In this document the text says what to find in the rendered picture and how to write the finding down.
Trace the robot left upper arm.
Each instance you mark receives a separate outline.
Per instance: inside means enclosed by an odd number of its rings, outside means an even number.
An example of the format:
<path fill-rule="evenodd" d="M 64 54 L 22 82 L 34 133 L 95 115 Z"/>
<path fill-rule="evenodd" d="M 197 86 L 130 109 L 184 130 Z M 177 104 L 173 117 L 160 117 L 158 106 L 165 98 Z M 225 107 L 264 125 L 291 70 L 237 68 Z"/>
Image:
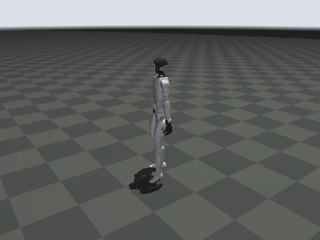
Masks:
<path fill-rule="evenodd" d="M 169 87 L 170 83 L 166 79 L 162 79 L 160 81 L 160 86 L 162 88 L 162 95 L 163 95 L 163 100 L 161 101 L 161 105 L 165 107 L 165 101 L 169 101 L 170 93 L 169 93 Z"/>

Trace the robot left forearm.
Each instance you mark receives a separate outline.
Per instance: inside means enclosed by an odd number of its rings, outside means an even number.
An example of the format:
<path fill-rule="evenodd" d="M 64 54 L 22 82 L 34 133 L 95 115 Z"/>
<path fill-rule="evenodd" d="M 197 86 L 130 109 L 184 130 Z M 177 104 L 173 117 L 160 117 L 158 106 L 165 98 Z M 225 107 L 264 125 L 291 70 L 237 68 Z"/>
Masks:
<path fill-rule="evenodd" d="M 168 100 L 165 101 L 165 107 L 163 108 L 164 110 L 164 118 L 165 118 L 165 121 L 167 120 L 168 121 L 168 124 L 172 122 L 171 120 L 171 113 L 170 113 L 170 109 L 171 109 L 171 106 L 170 106 L 170 103 Z"/>

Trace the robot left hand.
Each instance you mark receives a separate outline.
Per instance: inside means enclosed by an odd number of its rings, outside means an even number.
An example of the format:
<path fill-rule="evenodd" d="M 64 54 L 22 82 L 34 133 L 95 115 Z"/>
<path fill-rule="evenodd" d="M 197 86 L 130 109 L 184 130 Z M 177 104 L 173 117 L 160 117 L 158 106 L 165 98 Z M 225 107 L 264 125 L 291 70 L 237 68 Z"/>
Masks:
<path fill-rule="evenodd" d="M 166 134 L 165 134 L 165 136 L 166 136 L 166 135 L 169 135 L 170 133 L 172 133 L 172 126 L 171 126 L 172 122 L 168 123 L 168 120 L 166 119 L 165 124 L 166 124 L 166 129 L 163 132 L 163 134 L 166 132 Z"/>

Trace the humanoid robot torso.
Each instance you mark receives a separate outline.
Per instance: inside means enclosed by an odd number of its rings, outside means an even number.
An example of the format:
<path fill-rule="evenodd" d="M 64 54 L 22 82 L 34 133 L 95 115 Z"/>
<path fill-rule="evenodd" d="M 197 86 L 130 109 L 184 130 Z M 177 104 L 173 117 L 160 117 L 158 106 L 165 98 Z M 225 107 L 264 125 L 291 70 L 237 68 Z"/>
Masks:
<path fill-rule="evenodd" d="M 158 75 L 154 77 L 153 84 L 152 84 L 153 99 L 154 99 L 154 103 L 156 104 L 156 110 L 154 112 L 154 116 L 156 120 L 160 120 L 161 117 L 165 116 L 164 106 L 161 105 L 161 101 L 164 100 L 163 92 L 161 88 L 161 80 L 167 80 L 169 82 L 169 79 L 167 77 L 164 77 L 163 75 L 159 75 L 160 77 L 157 77 Z"/>

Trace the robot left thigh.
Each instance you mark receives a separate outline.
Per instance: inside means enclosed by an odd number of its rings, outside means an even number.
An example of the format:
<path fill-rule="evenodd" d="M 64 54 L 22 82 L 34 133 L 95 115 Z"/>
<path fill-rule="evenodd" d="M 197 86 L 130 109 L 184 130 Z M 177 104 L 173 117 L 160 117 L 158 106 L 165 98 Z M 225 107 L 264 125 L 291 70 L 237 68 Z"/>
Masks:
<path fill-rule="evenodd" d="M 162 145 L 163 145 L 165 134 L 163 133 L 164 130 L 162 129 L 166 129 L 166 126 L 167 125 L 166 125 L 165 117 L 161 116 L 160 119 L 157 120 L 155 129 L 154 129 L 154 146 L 155 146 L 155 151 L 158 151 L 159 154 L 162 150 L 162 147 L 164 147 Z"/>

